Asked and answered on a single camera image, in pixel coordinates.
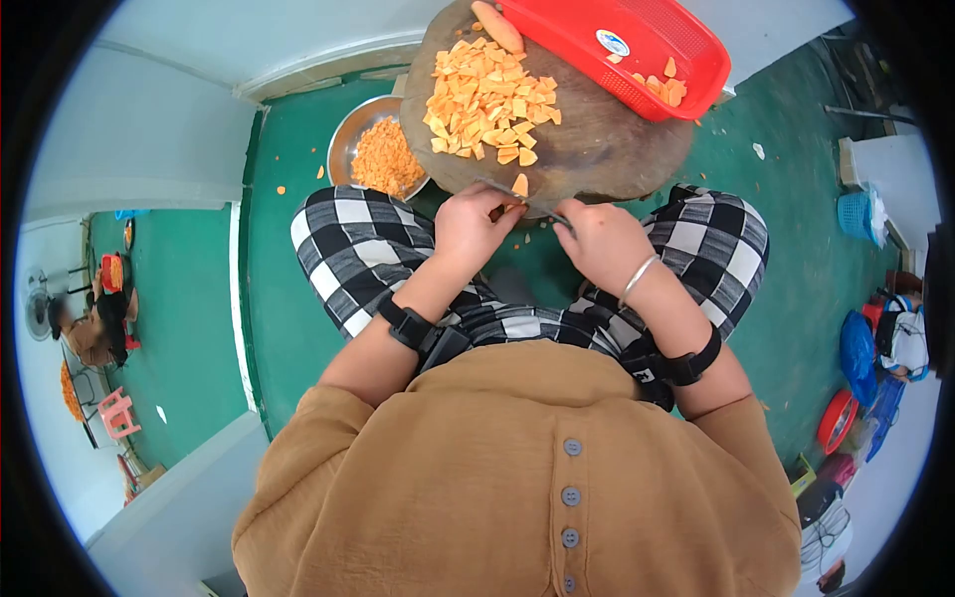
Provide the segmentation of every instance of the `metal bowl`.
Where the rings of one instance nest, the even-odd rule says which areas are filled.
[[[372,128],[375,123],[387,117],[398,120],[401,108],[401,96],[378,96],[361,103],[349,112],[335,129],[329,144],[328,167],[329,181],[335,184],[358,184],[351,177],[351,161],[358,155],[358,141],[361,134]],[[427,174],[418,179],[405,195],[404,201],[413,197],[431,179]]]

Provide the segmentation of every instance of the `sticker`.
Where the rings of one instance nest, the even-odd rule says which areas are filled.
[[[600,42],[600,45],[607,48],[609,52],[613,52],[619,56],[630,55],[630,47],[617,33],[609,32],[606,29],[598,29],[597,41]]]
[[[644,369],[642,371],[631,373],[634,377],[637,378],[637,381],[640,383],[649,383],[656,379],[656,376],[653,375],[653,372],[650,369]]]

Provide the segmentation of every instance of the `hand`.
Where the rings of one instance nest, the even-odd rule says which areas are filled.
[[[502,205],[514,207],[492,219],[491,212]],[[472,184],[437,210],[433,259],[459,272],[467,284],[526,212],[527,206],[514,197],[482,182]]]
[[[96,269],[96,274],[93,276],[93,294],[99,296],[99,293],[103,291],[103,268],[98,267]]]
[[[554,224],[567,257],[587,280],[614,296],[623,294],[640,265],[656,254],[640,221],[620,207],[565,199],[555,211],[577,234],[575,239],[566,226]]]

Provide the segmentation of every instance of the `white wall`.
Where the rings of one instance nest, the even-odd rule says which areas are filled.
[[[232,529],[255,491],[267,447],[258,414],[239,416],[92,537],[87,552],[113,590],[202,595],[199,581],[234,572]]]
[[[254,113],[208,81],[93,47],[51,119],[24,220],[240,201]]]
[[[450,0],[126,0],[101,37],[238,85],[375,39],[420,40]]]
[[[839,146],[849,153],[855,179],[873,182],[878,187],[885,212],[905,244],[910,249],[927,251],[927,235],[942,222],[942,215],[932,161],[922,136],[841,139]]]
[[[27,268],[42,267],[51,278],[48,291],[56,292],[65,290],[70,282],[66,270],[81,262],[79,221],[39,224],[41,226],[21,233],[17,241],[13,279],[16,358],[33,440],[53,493],[77,538],[83,542],[122,509],[119,450],[114,442],[100,442],[99,445],[105,447],[93,448],[82,424],[63,403],[59,381],[63,362],[60,343],[52,338],[42,342],[33,340],[24,324],[21,281]],[[82,281],[76,274],[71,288],[79,286]],[[74,313],[81,312],[82,295],[79,292],[72,299]],[[85,384],[77,382],[77,393],[84,389]]]
[[[845,583],[856,580],[879,554],[912,496],[928,456],[941,388],[942,381],[934,373],[905,388],[895,426],[845,493],[853,525],[852,544],[845,555]],[[800,586],[794,597],[818,595],[816,585],[808,585]]]
[[[213,75],[230,85],[268,79],[350,46],[420,39],[450,0],[126,0],[102,37]],[[683,0],[730,53],[737,85],[853,14],[841,0]]]
[[[727,85],[750,78],[799,46],[855,18],[841,0],[680,0],[730,53]]]

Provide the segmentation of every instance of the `checkered pants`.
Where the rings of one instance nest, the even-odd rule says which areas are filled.
[[[763,219],[735,195],[677,184],[669,203],[643,225],[725,340],[763,279],[769,258]],[[312,289],[346,339],[435,252],[430,220],[388,195],[351,186],[312,193],[295,212],[291,237]],[[547,338],[617,359],[638,346],[645,329],[633,310],[617,309],[615,296],[590,284],[569,308],[550,309],[502,303],[478,279],[438,325],[459,326],[474,346]]]

